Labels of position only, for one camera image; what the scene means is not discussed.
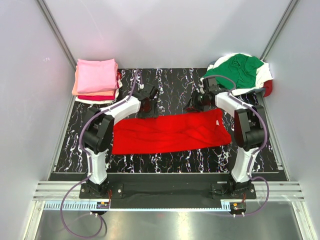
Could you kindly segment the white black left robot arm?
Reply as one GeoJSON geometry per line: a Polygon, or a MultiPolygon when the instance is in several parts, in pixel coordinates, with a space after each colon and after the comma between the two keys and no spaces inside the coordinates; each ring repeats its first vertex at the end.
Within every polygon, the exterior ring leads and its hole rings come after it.
{"type": "Polygon", "coordinates": [[[110,192],[106,170],[106,153],[114,137],[114,126],[119,121],[137,114],[139,118],[158,116],[158,88],[146,83],[132,90],[124,99],[103,108],[92,107],[86,114],[86,123],[80,133],[79,146],[85,152],[88,173],[81,192],[103,198],[110,192]]]}

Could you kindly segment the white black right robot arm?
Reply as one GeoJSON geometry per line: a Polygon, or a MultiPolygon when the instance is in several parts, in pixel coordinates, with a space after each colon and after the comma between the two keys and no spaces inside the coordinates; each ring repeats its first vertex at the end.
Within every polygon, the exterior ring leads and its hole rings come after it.
{"type": "Polygon", "coordinates": [[[252,170],[257,154],[269,139],[265,109],[261,105],[250,105],[232,95],[231,92],[194,91],[186,112],[201,112],[205,106],[215,106],[233,117],[234,140],[238,146],[237,156],[227,183],[212,190],[214,197],[241,198],[251,190],[252,170]]]}

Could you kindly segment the red t shirt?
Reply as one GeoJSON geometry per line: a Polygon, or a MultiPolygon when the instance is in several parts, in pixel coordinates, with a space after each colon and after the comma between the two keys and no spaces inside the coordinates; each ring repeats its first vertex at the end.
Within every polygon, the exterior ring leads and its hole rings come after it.
{"type": "Polygon", "coordinates": [[[213,109],[157,118],[123,119],[113,129],[112,154],[162,154],[228,145],[232,137],[222,117],[220,109],[213,109]]]}

